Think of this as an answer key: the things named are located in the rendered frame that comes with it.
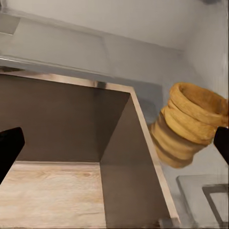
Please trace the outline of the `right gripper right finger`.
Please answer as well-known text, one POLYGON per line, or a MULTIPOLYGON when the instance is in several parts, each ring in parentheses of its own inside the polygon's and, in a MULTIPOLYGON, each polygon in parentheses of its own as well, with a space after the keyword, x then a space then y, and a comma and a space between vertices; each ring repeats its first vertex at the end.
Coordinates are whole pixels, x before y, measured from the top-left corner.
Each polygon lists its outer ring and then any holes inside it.
POLYGON ((229 128, 221 126, 217 128, 214 145, 229 165, 229 128))

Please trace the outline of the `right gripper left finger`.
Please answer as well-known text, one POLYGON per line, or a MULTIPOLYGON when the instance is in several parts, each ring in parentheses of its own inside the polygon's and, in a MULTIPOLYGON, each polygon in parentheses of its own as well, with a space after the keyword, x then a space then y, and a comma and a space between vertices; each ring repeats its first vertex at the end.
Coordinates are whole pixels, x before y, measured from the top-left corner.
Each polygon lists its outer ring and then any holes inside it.
POLYGON ((25 145, 21 127, 0 132, 0 184, 25 145))

